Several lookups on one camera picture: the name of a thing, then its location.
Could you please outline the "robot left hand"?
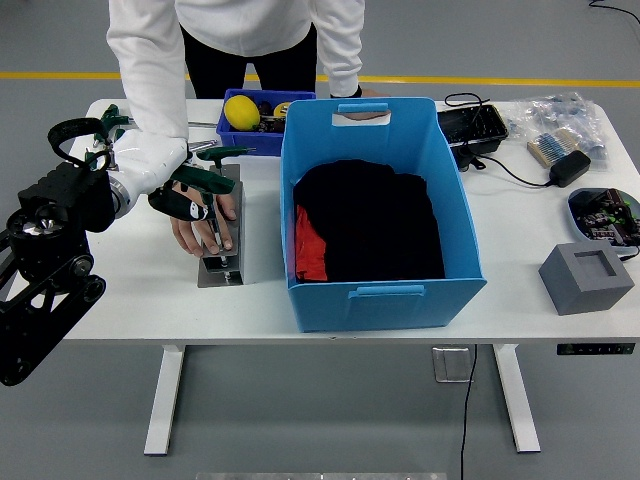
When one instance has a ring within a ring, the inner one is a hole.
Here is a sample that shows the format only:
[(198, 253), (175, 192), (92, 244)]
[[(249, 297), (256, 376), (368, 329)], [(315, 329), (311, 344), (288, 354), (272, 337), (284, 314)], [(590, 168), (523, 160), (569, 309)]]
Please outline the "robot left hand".
[(166, 183), (188, 156), (187, 140), (133, 129), (112, 148), (114, 166), (108, 170), (115, 218), (128, 214), (141, 195)]

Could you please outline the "person's right hand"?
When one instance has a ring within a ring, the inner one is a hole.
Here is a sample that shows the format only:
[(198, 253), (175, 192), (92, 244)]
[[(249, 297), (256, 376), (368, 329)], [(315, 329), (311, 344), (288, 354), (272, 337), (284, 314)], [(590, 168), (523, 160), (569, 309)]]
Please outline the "person's right hand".
[(219, 237), (216, 237), (206, 221), (187, 222), (170, 217), (172, 233), (180, 247), (188, 254), (202, 257), (205, 250), (217, 254), (221, 247), (226, 251), (234, 247), (228, 222), (236, 219), (235, 201), (230, 194), (217, 195), (215, 200)]

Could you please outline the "person's left hand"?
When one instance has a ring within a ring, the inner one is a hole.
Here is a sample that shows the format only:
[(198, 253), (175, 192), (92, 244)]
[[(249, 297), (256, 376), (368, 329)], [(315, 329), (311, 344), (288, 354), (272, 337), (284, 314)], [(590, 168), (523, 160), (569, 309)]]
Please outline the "person's left hand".
[(388, 105), (384, 102), (387, 94), (373, 89), (363, 89), (359, 101), (347, 102), (338, 108), (338, 114), (353, 121), (369, 121), (379, 119), (390, 114)]

